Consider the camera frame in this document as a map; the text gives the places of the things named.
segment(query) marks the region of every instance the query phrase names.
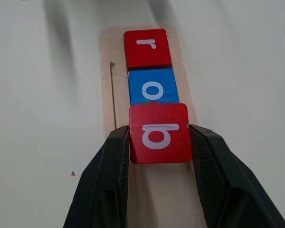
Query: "white backdrop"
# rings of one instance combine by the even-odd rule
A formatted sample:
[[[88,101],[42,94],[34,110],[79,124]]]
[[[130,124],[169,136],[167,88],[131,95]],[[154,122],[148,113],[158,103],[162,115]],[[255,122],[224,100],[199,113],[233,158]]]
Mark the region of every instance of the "white backdrop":
[[[105,140],[98,36],[156,22],[179,29],[199,124],[285,218],[285,0],[0,0],[0,228],[63,226]]]

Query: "wooden track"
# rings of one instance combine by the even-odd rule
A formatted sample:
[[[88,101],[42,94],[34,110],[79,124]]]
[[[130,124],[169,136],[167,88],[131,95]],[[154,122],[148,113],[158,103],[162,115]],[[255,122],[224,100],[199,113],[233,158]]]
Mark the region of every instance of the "wooden track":
[[[129,125],[129,86],[123,34],[158,26],[111,28],[100,36],[100,67],[105,131]],[[177,33],[167,30],[179,99],[188,107],[190,124],[197,124]],[[206,228],[192,163],[129,162],[129,228]]]

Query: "white surface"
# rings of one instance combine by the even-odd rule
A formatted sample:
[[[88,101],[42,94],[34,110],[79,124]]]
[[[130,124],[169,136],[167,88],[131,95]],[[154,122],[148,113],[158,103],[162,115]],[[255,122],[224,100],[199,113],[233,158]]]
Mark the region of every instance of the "white surface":
[[[104,141],[99,32],[155,21],[180,28],[199,124],[224,137],[285,218],[285,0],[64,2],[69,49],[42,1],[0,0],[0,228],[63,226],[70,173]]]

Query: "blue letter block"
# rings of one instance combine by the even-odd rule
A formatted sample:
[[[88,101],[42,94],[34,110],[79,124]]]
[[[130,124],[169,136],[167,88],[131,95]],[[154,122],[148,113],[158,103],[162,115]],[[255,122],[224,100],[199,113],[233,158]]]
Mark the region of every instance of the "blue letter block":
[[[142,102],[179,103],[173,70],[133,70],[129,74],[131,104]]]

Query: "letter block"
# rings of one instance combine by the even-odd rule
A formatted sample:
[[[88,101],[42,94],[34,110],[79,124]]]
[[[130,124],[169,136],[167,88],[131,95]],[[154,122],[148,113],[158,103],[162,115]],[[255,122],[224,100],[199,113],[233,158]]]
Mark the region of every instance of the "letter block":
[[[180,102],[172,69],[133,70],[129,85],[132,105],[150,101]]]
[[[130,160],[133,163],[176,163],[192,159],[188,111],[184,104],[130,107]]]
[[[172,66],[166,30],[127,31],[123,38],[128,71]]]

